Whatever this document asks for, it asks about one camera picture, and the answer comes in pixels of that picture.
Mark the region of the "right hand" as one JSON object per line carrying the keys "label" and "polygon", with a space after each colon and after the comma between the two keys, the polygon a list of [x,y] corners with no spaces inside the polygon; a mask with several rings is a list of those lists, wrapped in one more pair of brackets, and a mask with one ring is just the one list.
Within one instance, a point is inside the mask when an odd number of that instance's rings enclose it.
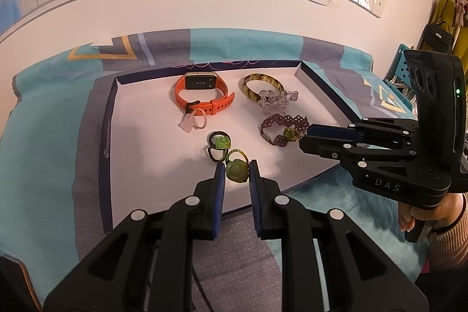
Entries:
{"label": "right hand", "polygon": [[416,221],[429,221],[434,229],[445,228],[455,223],[462,215],[466,198],[462,193],[448,193],[434,209],[423,210],[408,204],[398,204],[398,225],[401,232],[411,231]]}

